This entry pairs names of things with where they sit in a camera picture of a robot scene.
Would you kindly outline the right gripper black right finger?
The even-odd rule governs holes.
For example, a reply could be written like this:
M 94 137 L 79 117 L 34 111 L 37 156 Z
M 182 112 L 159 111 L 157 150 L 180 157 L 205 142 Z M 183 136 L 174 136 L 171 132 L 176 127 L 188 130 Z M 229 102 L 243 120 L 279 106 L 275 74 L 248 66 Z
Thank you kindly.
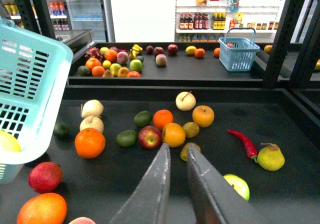
M 192 144 L 187 149 L 187 177 L 198 224 L 270 224 L 240 196 Z

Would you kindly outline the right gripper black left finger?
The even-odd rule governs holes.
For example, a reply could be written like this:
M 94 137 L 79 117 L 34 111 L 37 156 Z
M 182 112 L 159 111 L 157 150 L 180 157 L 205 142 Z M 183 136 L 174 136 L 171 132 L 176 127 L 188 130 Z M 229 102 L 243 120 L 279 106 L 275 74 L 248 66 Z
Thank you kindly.
M 132 195 L 111 224 L 165 224 L 171 182 L 171 153 L 167 143 L 161 145 Z

